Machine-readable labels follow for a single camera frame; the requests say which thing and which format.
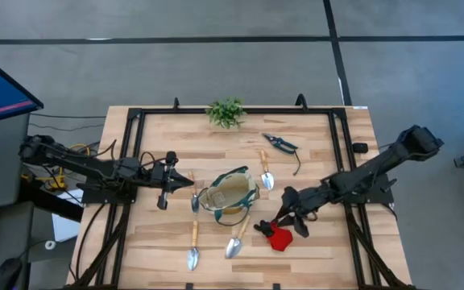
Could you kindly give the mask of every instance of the small green plant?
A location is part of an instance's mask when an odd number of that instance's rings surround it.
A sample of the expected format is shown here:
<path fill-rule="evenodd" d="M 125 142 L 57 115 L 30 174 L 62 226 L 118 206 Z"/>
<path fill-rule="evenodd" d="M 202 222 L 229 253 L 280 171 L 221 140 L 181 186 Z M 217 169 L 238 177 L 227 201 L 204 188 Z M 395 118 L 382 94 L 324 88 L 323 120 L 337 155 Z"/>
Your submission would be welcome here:
<path fill-rule="evenodd" d="M 209 115 L 209 122 L 214 122 L 223 128 L 230 129 L 231 126 L 241 126 L 243 121 L 239 118 L 246 114 L 242 110 L 242 100 L 238 98 L 227 98 L 225 101 L 215 101 L 210 104 L 210 108 L 205 110 Z"/>

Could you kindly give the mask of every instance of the garden scissors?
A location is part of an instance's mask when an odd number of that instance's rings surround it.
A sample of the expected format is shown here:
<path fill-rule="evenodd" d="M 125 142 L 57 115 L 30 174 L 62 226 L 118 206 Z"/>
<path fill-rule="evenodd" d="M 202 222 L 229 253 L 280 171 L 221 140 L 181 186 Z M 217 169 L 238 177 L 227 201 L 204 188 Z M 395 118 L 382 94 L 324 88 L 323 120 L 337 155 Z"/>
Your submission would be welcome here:
<path fill-rule="evenodd" d="M 295 155 L 296 160 L 298 160 L 298 168 L 296 169 L 295 173 L 293 173 L 295 176 L 298 173 L 298 170 L 300 170 L 300 158 L 298 158 L 298 154 L 296 153 L 296 149 L 298 149 L 298 147 L 291 144 L 290 142 L 284 141 L 282 138 L 277 138 L 268 133 L 263 133 L 263 136 L 271 143 L 273 147 L 281 150 L 282 152 Z"/>

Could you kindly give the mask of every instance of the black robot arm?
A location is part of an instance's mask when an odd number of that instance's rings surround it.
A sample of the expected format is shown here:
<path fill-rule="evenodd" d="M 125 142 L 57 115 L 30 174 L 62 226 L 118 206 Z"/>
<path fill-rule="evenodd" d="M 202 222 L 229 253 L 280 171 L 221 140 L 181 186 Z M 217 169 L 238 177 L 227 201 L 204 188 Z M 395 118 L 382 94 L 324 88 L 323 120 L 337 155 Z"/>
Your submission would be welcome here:
<path fill-rule="evenodd" d="M 134 193 L 137 187 L 148 187 L 163 190 L 158 205 L 159 208 L 166 209 L 167 193 L 193 185 L 191 180 L 174 169 L 178 159 L 173 151 L 168 152 L 166 158 L 147 164 L 141 164 L 135 157 L 99 160 L 64 147 L 50 136 L 35 135 L 25 138 L 19 156 L 27 164 L 60 166 L 87 176 L 88 182 L 77 184 L 80 189 L 100 193 L 106 197 L 115 195 L 115 200 L 121 203 L 131 202 L 131 193 Z"/>
<path fill-rule="evenodd" d="M 284 189 L 282 207 L 275 216 L 280 226 L 294 225 L 295 231 L 309 236 L 304 220 L 316 220 L 316 212 L 328 202 L 336 203 L 351 196 L 362 196 L 373 190 L 378 177 L 406 160 L 424 161 L 436 155 L 443 142 L 425 127 L 412 126 L 400 133 L 389 148 L 350 172 L 338 172 L 321 180 L 321 185 L 297 192 Z M 387 191 L 395 180 L 376 188 Z"/>

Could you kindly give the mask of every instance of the black metal frame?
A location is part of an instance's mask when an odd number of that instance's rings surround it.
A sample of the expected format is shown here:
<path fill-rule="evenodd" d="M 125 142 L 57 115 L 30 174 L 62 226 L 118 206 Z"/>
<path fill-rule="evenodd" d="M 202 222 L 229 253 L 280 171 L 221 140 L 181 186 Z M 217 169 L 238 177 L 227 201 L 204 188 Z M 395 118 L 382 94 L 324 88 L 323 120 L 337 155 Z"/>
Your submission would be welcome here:
<path fill-rule="evenodd" d="M 339 137 L 338 137 L 338 129 L 336 125 L 336 118 L 339 118 L 342 126 L 342 131 L 345 139 L 347 157 L 349 160 L 350 169 L 356 167 L 354 151 L 352 148 L 352 140 L 350 137 L 350 130 L 348 127 L 348 121 L 346 117 L 346 110 L 345 108 L 309 108 L 307 106 L 307 101 L 305 97 L 300 94 L 296 99 L 295 108 L 243 108 L 245 112 L 248 114 L 324 114 L 327 115 L 329 119 L 329 127 L 331 131 L 331 137 L 333 142 L 333 151 L 334 156 L 336 158 L 336 165 L 338 171 L 344 171 L 343 160 L 342 160 L 342 153 L 339 144 Z M 123 135 L 122 141 L 122 149 L 120 152 L 120 157 L 125 157 L 127 153 L 127 149 L 130 143 L 130 136 L 131 136 L 131 127 L 133 121 L 138 118 L 138 130 L 135 133 L 135 144 L 133 147 L 133 154 L 134 157 L 139 157 L 139 150 L 140 145 L 143 137 L 143 129 L 144 123 L 146 122 L 146 115 L 147 114 L 204 114 L 205 108 L 180 108 L 180 103 L 178 98 L 175 98 L 174 105 L 172 108 L 131 108 L 128 110 L 128 115 L 126 119 L 125 125 L 125 132 Z M 370 262 L 370 269 L 371 269 L 371 278 L 373 281 L 373 285 L 377 288 L 381 286 L 380 276 L 378 272 L 381 268 L 380 265 L 383 265 L 382 269 L 384 269 L 384 274 L 392 273 L 389 269 L 385 267 L 382 262 L 382 259 L 377 255 L 375 249 L 373 248 L 373 243 L 371 240 L 371 232 L 370 232 L 370 224 L 368 221 L 367 210 L 364 203 L 358 204 L 359 210 L 359 218 L 362 225 L 362 237 L 360 237 L 359 227 L 356 221 L 353 219 L 354 211 L 350 202 L 345 201 L 343 202 L 345 207 L 345 214 L 346 214 L 346 223 L 348 226 L 348 233 L 350 238 L 350 247 L 352 250 L 352 257 L 354 261 L 354 268 L 356 273 L 356 280 L 358 283 L 359 289 L 370 288 L 372 285 L 366 284 L 363 265 L 361 263 L 361 255 L 358 246 L 358 240 L 362 243 L 362 245 L 367 249 L 368 252 L 371 252 L 369 255 L 369 262 Z M 123 214 L 122 218 L 126 219 L 126 224 L 128 223 L 129 213 L 130 213 L 131 205 L 124 205 L 123 206 Z M 104 234 L 104 241 L 103 245 L 106 245 L 109 241 L 111 236 L 111 232 L 113 229 L 115 215 L 116 215 L 116 205 L 110 205 L 109 215 L 107 217 L 107 224 L 106 230 Z M 122 256 L 123 250 L 126 241 L 126 229 L 122 232 L 118 239 L 117 243 L 117 250 L 116 255 L 114 257 L 114 268 L 112 271 L 112 280 L 110 285 L 103 285 L 103 277 L 105 275 L 105 266 L 106 266 L 106 259 L 104 263 L 100 266 L 97 272 L 96 278 L 96 286 L 95 288 L 103 289 L 103 288 L 117 288 L 119 282 L 119 275 L 121 271 L 121 264 L 122 264 Z M 280 289 L 279 284 L 274 284 L 274 288 Z"/>

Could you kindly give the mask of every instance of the desk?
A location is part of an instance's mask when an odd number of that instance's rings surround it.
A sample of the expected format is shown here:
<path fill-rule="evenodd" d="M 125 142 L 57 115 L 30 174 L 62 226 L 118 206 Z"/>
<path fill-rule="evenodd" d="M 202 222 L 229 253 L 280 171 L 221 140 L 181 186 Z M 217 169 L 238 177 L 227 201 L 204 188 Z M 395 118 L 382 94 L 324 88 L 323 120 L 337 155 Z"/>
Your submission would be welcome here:
<path fill-rule="evenodd" d="M 115 150 L 121 150 L 128 109 L 125 106 L 109 108 L 101 149 L 117 139 Z M 368 110 L 351 107 L 346 108 L 346 113 L 353 142 L 368 143 L 370 148 L 367 154 L 356 155 L 361 164 L 378 154 L 370 115 Z M 120 288 L 184 288 L 186 283 L 194 283 L 195 288 L 272 288 L 275 283 L 282 288 L 357 288 L 342 205 L 322 207 L 318 220 L 308 223 L 308 238 L 291 229 L 294 241 L 284 253 L 273 251 L 265 237 L 252 227 L 254 222 L 275 216 L 285 186 L 296 189 L 314 186 L 319 179 L 337 171 L 328 118 L 318 114 L 248 114 L 244 121 L 241 129 L 224 130 L 210 125 L 203 114 L 146 116 L 141 152 L 150 151 L 155 158 L 161 158 L 166 151 L 175 151 L 180 159 L 176 170 L 184 175 L 193 171 L 198 189 L 209 186 L 223 172 L 247 165 L 261 186 L 261 198 L 251 209 L 252 222 L 243 237 L 243 248 L 234 259 L 224 258 L 225 246 L 240 226 L 220 226 L 211 214 L 201 209 L 197 216 L 200 260 L 196 270 L 189 271 L 186 259 L 194 219 L 189 202 L 191 189 L 182 188 L 170 195 L 168 210 L 162 211 L 156 207 L 160 191 L 141 188 L 130 210 Z M 338 120 L 337 123 L 342 155 L 346 156 Z M 294 157 L 273 148 L 261 132 L 283 137 L 300 147 L 302 166 L 297 176 L 292 175 L 296 169 Z M 134 136 L 129 142 L 129 155 Z M 270 172 L 275 176 L 275 189 L 270 192 L 262 187 L 260 180 L 261 148 L 266 151 Z M 109 159 L 110 154 L 102 158 Z M 346 157 L 343 162 L 348 168 Z M 85 208 L 72 258 L 73 268 L 80 237 L 98 207 Z M 90 265 L 102 246 L 108 208 L 107 205 L 99 213 L 88 233 L 81 270 Z M 411 283 L 395 218 L 380 205 L 367 205 L 367 210 L 375 248 L 401 280 Z M 363 249 L 361 252 L 367 283 L 370 283 L 367 258 Z M 110 282 L 114 253 L 109 257 L 105 283 Z"/>

